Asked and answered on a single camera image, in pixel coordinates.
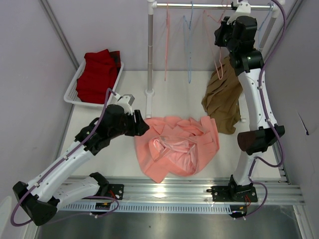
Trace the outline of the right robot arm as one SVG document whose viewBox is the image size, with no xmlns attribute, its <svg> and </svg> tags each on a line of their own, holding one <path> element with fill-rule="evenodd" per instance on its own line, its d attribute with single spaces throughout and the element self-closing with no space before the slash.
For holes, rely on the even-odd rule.
<svg viewBox="0 0 319 239">
<path fill-rule="evenodd" d="M 267 96 L 262 53 L 254 47 L 257 20 L 241 15 L 225 17 L 215 31 L 215 45 L 229 51 L 230 64 L 243 88 L 249 113 L 249 131 L 237 135 L 241 149 L 228 185 L 213 186 L 215 202 L 257 202 L 252 172 L 257 160 L 285 133 L 272 113 Z"/>
</svg>

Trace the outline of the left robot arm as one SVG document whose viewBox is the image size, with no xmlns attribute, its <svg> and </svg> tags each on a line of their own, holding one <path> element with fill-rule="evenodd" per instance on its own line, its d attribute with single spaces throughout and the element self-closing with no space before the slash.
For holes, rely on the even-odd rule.
<svg viewBox="0 0 319 239">
<path fill-rule="evenodd" d="M 103 107 L 100 117 L 80 130 L 62 156 L 34 179 L 27 183 L 19 181 L 13 186 L 17 204 L 11 213 L 10 223 L 15 227 L 27 225 L 27 222 L 15 222 L 18 208 L 25 211 L 31 222 L 42 226 L 60 209 L 81 199 L 118 203 L 118 199 L 109 193 L 109 181 L 98 172 L 91 173 L 74 185 L 64 185 L 64 181 L 81 165 L 108 147 L 112 139 L 121 135 L 142 136 L 149 128 L 140 110 L 129 112 L 115 104 Z"/>
</svg>

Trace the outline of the pink pleated skirt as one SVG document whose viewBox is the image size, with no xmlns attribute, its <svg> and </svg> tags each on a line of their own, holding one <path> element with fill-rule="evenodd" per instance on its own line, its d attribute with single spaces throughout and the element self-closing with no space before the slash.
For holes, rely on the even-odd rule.
<svg viewBox="0 0 319 239">
<path fill-rule="evenodd" d="M 209 116 L 150 118 L 146 123 L 150 128 L 134 138 L 135 150 L 141 171 L 156 183 L 169 173 L 199 173 L 220 149 L 216 122 Z"/>
</svg>

